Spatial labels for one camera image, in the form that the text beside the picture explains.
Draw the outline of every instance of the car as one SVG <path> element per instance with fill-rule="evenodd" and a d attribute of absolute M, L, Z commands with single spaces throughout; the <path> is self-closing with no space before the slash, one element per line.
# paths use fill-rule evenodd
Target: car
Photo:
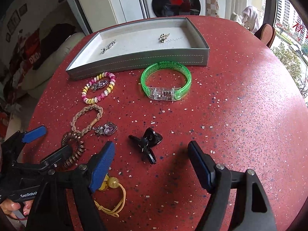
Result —
<path fill-rule="evenodd" d="M 294 52 L 298 57 L 302 56 L 302 52 L 297 45 L 290 45 L 289 48 Z"/>

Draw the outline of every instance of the black hair claw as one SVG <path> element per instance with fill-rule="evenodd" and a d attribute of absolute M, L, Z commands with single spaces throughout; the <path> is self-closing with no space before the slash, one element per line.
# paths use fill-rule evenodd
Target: black hair claw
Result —
<path fill-rule="evenodd" d="M 142 139 L 132 135 L 129 135 L 128 138 L 141 148 L 141 152 L 147 155 L 147 158 L 151 164 L 156 163 L 156 157 L 153 153 L 152 147 L 156 146 L 163 140 L 163 137 L 159 133 L 156 133 L 149 127 L 145 131 Z"/>

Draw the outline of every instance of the blue rubber pad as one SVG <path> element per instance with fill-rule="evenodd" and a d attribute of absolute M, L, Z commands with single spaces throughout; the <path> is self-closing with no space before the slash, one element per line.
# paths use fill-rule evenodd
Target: blue rubber pad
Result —
<path fill-rule="evenodd" d="M 37 138 L 42 137 L 47 133 L 47 129 L 45 126 L 40 126 L 36 129 L 31 130 L 30 132 L 25 133 L 23 137 L 23 143 L 30 143 Z"/>
<path fill-rule="evenodd" d="M 209 192 L 213 188 L 210 177 L 211 175 L 201 157 L 202 154 L 200 154 L 200 152 L 202 152 L 200 148 L 195 147 L 192 143 L 188 144 L 188 156 L 198 177 L 200 185 Z"/>
<path fill-rule="evenodd" d="M 108 173 L 109 167 L 115 155 L 115 145 L 113 142 L 107 142 L 103 147 L 102 156 L 98 161 L 92 173 L 92 181 L 89 189 L 94 193 L 102 185 L 102 182 Z"/>

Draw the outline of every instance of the human hand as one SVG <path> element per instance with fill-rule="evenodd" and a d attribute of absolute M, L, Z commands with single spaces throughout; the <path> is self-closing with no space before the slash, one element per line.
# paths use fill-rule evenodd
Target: human hand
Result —
<path fill-rule="evenodd" d="M 23 214 L 25 216 L 29 214 L 31 206 L 32 206 L 32 202 L 33 200 L 24 202 L 25 206 L 23 208 Z M 13 219 L 17 219 L 16 215 L 12 213 L 12 211 L 20 209 L 19 203 L 13 202 L 10 199 L 6 199 L 4 200 L 3 203 L 0 204 L 0 207 L 6 215 L 10 216 Z"/>

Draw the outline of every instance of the red table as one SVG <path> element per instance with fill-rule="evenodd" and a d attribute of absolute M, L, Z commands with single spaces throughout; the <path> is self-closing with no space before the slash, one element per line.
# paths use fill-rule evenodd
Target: red table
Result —
<path fill-rule="evenodd" d="M 194 230 L 209 199 L 186 153 L 189 141 L 196 140 L 204 152 L 229 169 L 256 171 L 278 230 L 285 230 L 308 195 L 308 110 L 304 101 L 281 62 L 245 28 L 225 19 L 189 19 L 209 44 L 210 55 L 207 67 L 188 67 L 192 86 L 183 100 L 151 101 L 138 84 L 142 70 L 133 70 L 116 73 L 115 89 L 98 103 L 104 108 L 99 123 L 112 121 L 119 130 L 99 139 L 91 136 L 93 131 L 87 133 L 87 151 L 78 164 L 87 162 L 107 140 L 115 142 L 116 155 L 109 172 L 127 190 L 120 217 L 102 212 L 101 217 L 109 231 L 153 227 Z M 26 161 L 39 162 L 58 149 L 72 117 L 86 106 L 81 101 L 86 80 L 70 81 L 65 69 L 91 36 L 71 51 L 47 85 L 29 129 L 44 124 L 48 134 L 40 145 L 25 148 Z M 84 128 L 94 115 L 82 116 L 77 126 Z M 141 160 L 128 139 L 129 134 L 142 136 L 149 126 L 164 137 L 155 147 L 158 162 L 153 166 Z M 228 228 L 234 196 L 222 230 Z M 82 230 L 71 194 L 68 197 L 76 230 Z M 94 197 L 101 205 L 113 208 L 121 191 L 96 192 Z"/>

